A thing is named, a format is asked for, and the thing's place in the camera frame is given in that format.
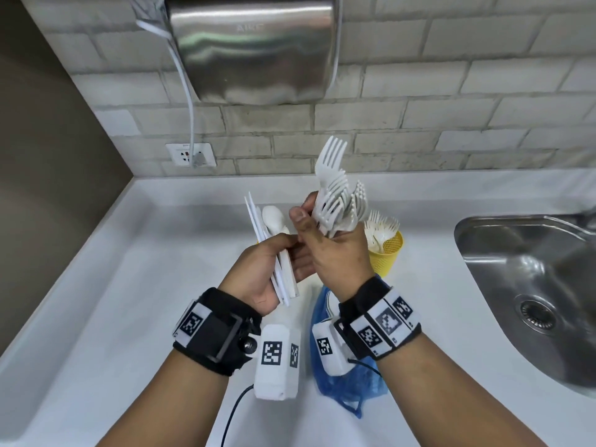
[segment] sink drain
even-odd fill
[[[538,301],[524,301],[520,305],[520,312],[528,323],[541,330],[550,331],[557,323],[553,311]]]

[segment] black cable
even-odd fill
[[[238,407],[238,404],[242,400],[242,397],[244,397],[246,395],[246,393],[248,391],[250,391],[250,389],[252,389],[252,388],[254,388],[254,385],[253,384],[251,384],[249,387],[247,387],[246,389],[244,389],[244,391],[242,392],[242,394],[240,394],[240,397],[238,397],[238,400],[236,400],[236,403],[234,404],[234,407],[232,408],[232,412],[229,414],[228,423],[225,426],[225,430],[223,431],[222,445],[221,445],[221,447],[224,447],[225,436],[228,434],[228,428],[229,428],[230,423],[232,422],[232,418],[234,417],[234,413],[236,411],[236,408]]]
[[[366,367],[366,368],[368,368],[369,370],[372,370],[373,372],[375,372],[375,373],[376,373],[377,375],[379,375],[381,378],[383,378],[383,377],[381,376],[381,374],[379,373],[379,371],[378,371],[376,368],[374,368],[374,367],[371,367],[371,366],[370,366],[370,365],[368,365],[367,363],[360,362],[359,360],[355,360],[355,359],[348,359],[347,361],[348,361],[349,363],[352,363],[352,364],[358,364],[358,365],[361,365],[361,366],[363,366],[363,367]]]

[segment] forearm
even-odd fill
[[[377,365],[422,447],[545,446],[424,334]]]
[[[227,386],[227,377],[173,350],[98,447],[203,446]]]

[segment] stainless steel hand dryer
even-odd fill
[[[314,101],[335,78],[341,0],[165,0],[165,7],[203,102]]]

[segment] yellow cup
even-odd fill
[[[371,259],[371,265],[374,272],[382,278],[387,276],[403,245],[404,238],[402,237],[402,234],[398,232],[395,234],[395,237],[390,238],[383,243],[383,254],[369,251],[368,256]]]

